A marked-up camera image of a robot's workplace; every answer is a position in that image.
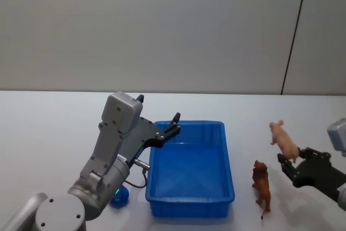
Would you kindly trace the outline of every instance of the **white table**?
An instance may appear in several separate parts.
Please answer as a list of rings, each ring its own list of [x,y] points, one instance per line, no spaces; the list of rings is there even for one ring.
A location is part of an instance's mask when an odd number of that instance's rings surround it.
[[[65,193],[77,179],[98,136],[97,125],[109,93],[0,91],[0,226],[34,192]],[[145,94],[142,115],[153,121],[218,120],[226,127],[236,200],[227,219],[157,219],[145,190],[129,188],[129,204],[106,207],[88,230],[346,230],[346,212],[311,187],[296,189],[281,172],[269,122],[284,119],[285,129],[302,148],[332,154],[346,172],[346,159],[333,150],[326,128],[346,116],[346,97]],[[149,150],[141,159],[148,161]],[[269,168],[271,213],[261,222],[255,203],[252,166]],[[141,183],[141,170],[129,179]]]

